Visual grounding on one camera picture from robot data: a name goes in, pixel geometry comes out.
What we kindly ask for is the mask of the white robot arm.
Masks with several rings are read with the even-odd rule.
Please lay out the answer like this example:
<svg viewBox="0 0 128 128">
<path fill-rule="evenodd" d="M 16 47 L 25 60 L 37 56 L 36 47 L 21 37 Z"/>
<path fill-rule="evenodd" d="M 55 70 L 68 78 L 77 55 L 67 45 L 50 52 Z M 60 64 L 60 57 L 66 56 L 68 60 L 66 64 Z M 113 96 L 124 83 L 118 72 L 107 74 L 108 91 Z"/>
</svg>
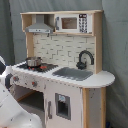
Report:
<svg viewBox="0 0 128 128">
<path fill-rule="evenodd" d="M 0 83 L 7 89 L 11 87 L 10 79 L 12 77 L 12 67 L 5 64 L 4 59 L 0 56 Z"/>
</svg>

